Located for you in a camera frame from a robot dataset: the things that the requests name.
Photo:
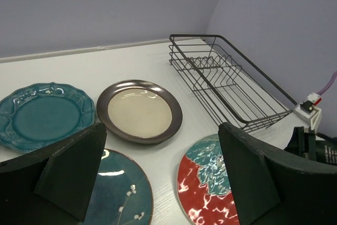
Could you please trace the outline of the red teal floral plate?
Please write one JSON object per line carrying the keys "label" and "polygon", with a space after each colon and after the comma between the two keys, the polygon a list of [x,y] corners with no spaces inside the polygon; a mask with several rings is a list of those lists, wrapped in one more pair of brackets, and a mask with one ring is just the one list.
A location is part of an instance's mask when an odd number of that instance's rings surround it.
{"label": "red teal floral plate", "polygon": [[239,224],[217,134],[201,138],[186,150],[176,186],[180,206],[192,224]]}

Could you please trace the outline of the cream plate brown rim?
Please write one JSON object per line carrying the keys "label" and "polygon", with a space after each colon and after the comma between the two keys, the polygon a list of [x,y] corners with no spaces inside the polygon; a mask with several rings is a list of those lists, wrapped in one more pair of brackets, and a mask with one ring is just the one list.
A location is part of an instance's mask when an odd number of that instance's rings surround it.
{"label": "cream plate brown rim", "polygon": [[144,80],[125,80],[107,87],[96,104],[97,115],[118,137],[139,144],[162,143],[177,133],[183,113],[167,89]]}

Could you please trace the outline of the blue plate white blossoms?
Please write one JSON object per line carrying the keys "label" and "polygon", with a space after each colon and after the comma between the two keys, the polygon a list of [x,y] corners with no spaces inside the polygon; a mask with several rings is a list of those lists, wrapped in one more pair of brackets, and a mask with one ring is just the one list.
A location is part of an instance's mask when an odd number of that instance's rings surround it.
{"label": "blue plate white blossoms", "polygon": [[143,169],[130,157],[104,149],[82,224],[151,224],[153,193]]}

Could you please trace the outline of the teal scalloped plate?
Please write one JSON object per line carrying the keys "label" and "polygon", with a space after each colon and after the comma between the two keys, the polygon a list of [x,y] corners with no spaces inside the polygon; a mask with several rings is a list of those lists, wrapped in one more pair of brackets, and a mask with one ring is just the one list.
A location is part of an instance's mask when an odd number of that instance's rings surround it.
{"label": "teal scalloped plate", "polygon": [[36,83],[1,100],[1,144],[29,153],[95,122],[94,101],[69,84]]}

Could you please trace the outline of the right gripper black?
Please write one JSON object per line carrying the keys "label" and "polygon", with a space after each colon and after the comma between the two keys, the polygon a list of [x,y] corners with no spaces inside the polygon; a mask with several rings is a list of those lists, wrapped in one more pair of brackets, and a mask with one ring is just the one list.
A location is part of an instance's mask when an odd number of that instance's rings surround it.
{"label": "right gripper black", "polygon": [[336,166],[336,137],[311,128],[295,127],[284,151],[308,160]]}

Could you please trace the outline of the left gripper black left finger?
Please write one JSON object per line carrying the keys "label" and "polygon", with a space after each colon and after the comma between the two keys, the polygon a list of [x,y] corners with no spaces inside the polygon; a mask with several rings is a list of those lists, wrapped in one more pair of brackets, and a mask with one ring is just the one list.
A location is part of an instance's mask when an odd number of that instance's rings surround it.
{"label": "left gripper black left finger", "polygon": [[72,136],[1,162],[1,224],[85,220],[106,142],[95,123]]}

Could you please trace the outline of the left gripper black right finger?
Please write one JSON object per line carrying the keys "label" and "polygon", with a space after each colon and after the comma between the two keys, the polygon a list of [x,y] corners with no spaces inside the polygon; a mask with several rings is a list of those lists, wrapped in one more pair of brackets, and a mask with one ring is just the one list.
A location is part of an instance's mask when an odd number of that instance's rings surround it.
{"label": "left gripper black right finger", "polygon": [[240,224],[336,224],[336,166],[288,153],[230,123],[218,134]]}

